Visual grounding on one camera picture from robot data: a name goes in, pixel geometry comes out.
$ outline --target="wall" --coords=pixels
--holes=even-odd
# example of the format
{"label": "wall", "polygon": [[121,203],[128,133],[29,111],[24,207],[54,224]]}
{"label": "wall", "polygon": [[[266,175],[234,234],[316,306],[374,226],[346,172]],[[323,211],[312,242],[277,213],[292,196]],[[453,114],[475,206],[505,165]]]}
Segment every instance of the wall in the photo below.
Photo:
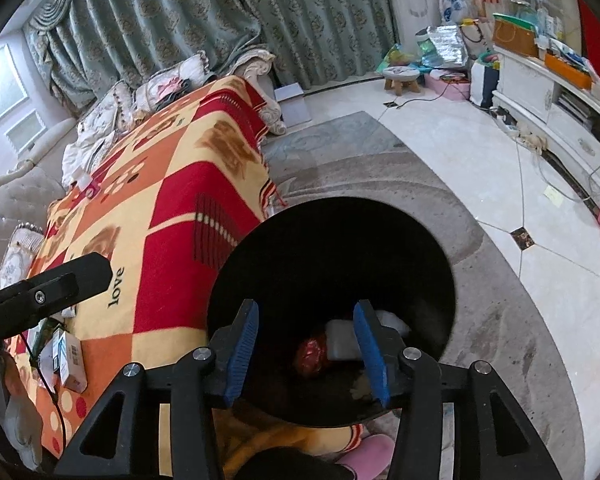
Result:
{"label": "wall", "polygon": [[16,30],[1,36],[0,46],[4,44],[9,46],[14,65],[29,98],[0,119],[0,174],[14,168],[18,160],[9,139],[4,135],[14,124],[33,110],[38,112],[47,129],[69,117],[69,113],[45,87],[22,31]]}

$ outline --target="screw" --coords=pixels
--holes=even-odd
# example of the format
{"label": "screw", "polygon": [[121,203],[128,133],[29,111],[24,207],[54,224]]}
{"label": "screw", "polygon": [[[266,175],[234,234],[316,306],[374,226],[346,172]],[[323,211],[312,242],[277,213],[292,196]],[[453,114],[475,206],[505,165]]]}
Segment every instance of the screw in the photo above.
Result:
{"label": "screw", "polygon": [[482,375],[489,374],[491,370],[493,370],[487,361],[476,361],[474,363],[474,368],[476,372]]}
{"label": "screw", "polygon": [[417,348],[410,346],[402,351],[402,355],[409,361],[417,361],[422,357],[422,352]]}
{"label": "screw", "polygon": [[138,363],[129,363],[122,369],[125,377],[134,377],[140,373],[140,365]]}
{"label": "screw", "polygon": [[196,348],[193,351],[193,358],[196,361],[206,361],[211,357],[211,348],[207,348],[206,346],[201,346],[200,348]]}

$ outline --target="electrical cable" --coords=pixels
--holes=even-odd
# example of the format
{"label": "electrical cable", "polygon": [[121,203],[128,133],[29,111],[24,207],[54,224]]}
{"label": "electrical cable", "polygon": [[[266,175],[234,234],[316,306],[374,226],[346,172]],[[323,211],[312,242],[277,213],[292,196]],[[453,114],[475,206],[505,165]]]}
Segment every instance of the electrical cable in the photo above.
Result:
{"label": "electrical cable", "polygon": [[24,346],[26,346],[27,352],[29,352],[29,357],[33,361],[33,364],[38,372],[38,375],[40,376],[40,379],[42,379],[42,383],[45,385],[46,392],[49,394],[49,397],[51,397],[51,402],[56,407],[56,411],[58,412],[58,417],[60,417],[60,424],[62,425],[62,451],[64,451],[66,449],[66,427],[64,426],[64,417],[62,416],[62,412],[60,411],[60,405],[58,404],[58,394],[53,392],[51,390],[51,388],[49,387],[49,385],[47,384],[46,379],[45,379],[44,375],[42,374],[42,371],[40,371],[40,365],[38,364],[37,359],[34,359],[34,357],[33,357],[31,348],[29,347],[29,343],[27,343],[27,338],[24,337],[24,334],[22,334],[22,333],[20,334],[20,338],[22,339]]}
{"label": "electrical cable", "polygon": [[[496,123],[496,125],[498,124],[497,120],[493,116],[491,116],[491,119],[493,119],[493,121]],[[516,144],[521,144],[516,139],[511,139],[511,140],[513,140]],[[560,195],[565,197],[567,200],[570,200],[571,202],[585,203],[585,202],[591,201],[594,203],[594,205],[596,205],[595,201],[593,200],[593,197],[591,196],[591,193],[593,192],[592,180],[593,180],[593,176],[600,170],[600,165],[595,170],[593,170],[591,173],[589,173],[589,176],[587,177],[587,185],[589,186],[589,191],[587,191],[587,190],[585,190],[585,191],[587,191],[587,193],[589,193],[589,196],[587,196],[586,198],[580,198],[580,197],[573,198],[573,197],[568,196],[567,194],[563,193],[555,184],[552,184],[551,182],[549,182],[547,177],[542,172],[542,164],[540,163],[542,157],[539,154],[537,154],[537,155],[538,155],[538,171],[540,173],[540,177],[542,178],[542,180],[544,181],[545,184],[553,187]]]}
{"label": "electrical cable", "polygon": [[436,101],[438,99],[440,99],[445,92],[448,90],[448,88],[453,85],[454,83],[447,83],[445,89],[442,91],[442,94],[440,94],[438,97],[434,97],[433,99],[423,99],[421,97],[417,97],[415,99],[409,99],[408,101],[403,102],[401,105],[395,107],[396,110],[399,110],[400,108],[402,108],[405,104],[407,103],[413,103],[414,101],[424,101],[424,102],[430,102],[430,101]]}

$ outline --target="rug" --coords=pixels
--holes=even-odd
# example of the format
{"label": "rug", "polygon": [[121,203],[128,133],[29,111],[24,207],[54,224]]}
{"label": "rug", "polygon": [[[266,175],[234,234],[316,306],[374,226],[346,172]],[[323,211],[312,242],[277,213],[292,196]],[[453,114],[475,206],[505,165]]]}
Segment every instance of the rug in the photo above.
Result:
{"label": "rug", "polygon": [[[578,407],[544,320],[504,256],[435,173],[366,112],[269,140],[262,150],[289,205],[359,196],[396,206],[429,229],[452,264],[458,295],[456,323],[441,362],[463,367],[490,362],[563,479],[583,478]],[[369,429],[395,431],[392,416]],[[450,478],[452,444],[443,447],[442,478]]]}

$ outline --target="pink slipper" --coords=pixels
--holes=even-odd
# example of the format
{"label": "pink slipper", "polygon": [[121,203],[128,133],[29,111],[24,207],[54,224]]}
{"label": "pink slipper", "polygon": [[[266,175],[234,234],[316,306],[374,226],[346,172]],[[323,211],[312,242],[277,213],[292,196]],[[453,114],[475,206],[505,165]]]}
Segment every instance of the pink slipper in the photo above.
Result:
{"label": "pink slipper", "polygon": [[390,436],[368,436],[356,449],[349,451],[336,463],[356,475],[356,480],[374,480],[391,463],[394,441]]}

